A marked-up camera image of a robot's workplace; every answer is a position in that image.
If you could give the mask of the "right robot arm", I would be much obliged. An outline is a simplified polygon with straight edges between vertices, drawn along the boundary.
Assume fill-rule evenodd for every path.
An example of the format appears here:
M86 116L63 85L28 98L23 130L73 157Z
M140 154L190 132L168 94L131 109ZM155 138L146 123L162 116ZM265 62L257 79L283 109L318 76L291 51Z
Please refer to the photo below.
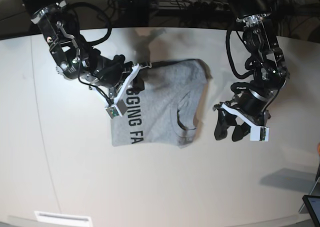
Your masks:
M97 45L109 39L112 33L110 18L97 6L87 2L68 4L66 0L21 0L31 22L38 27L49 52L56 63L57 72L67 80L78 80L110 101L120 90L132 89L139 93L145 89L139 72L151 68L150 62L133 63L124 55L112 59L102 56ZM102 14L106 34L95 41L87 41L81 34L76 8L88 8ZM106 94L102 88L111 90Z

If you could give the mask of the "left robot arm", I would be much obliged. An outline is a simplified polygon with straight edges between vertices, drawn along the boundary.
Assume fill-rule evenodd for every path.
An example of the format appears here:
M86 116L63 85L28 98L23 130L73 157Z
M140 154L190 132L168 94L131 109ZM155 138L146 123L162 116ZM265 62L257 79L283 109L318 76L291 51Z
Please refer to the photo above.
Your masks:
M238 81L230 86L232 99L213 107L218 112L214 137L217 141L225 139L229 127L233 127L233 142L246 136L251 141L267 142L267 122L271 118L268 108L290 78L271 20L272 8L268 0L228 0L228 4L235 19L227 29L225 47ZM243 25L243 34L238 37L250 54L243 74L236 70L231 53L231 34L238 24Z

